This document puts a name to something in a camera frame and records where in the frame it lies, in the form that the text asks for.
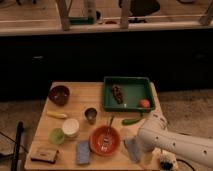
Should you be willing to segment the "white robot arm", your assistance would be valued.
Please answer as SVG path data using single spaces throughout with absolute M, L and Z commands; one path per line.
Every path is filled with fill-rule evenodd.
M 167 125 L 162 113 L 150 113 L 136 134 L 139 149 L 161 148 L 213 169 L 213 139 L 171 132 Z

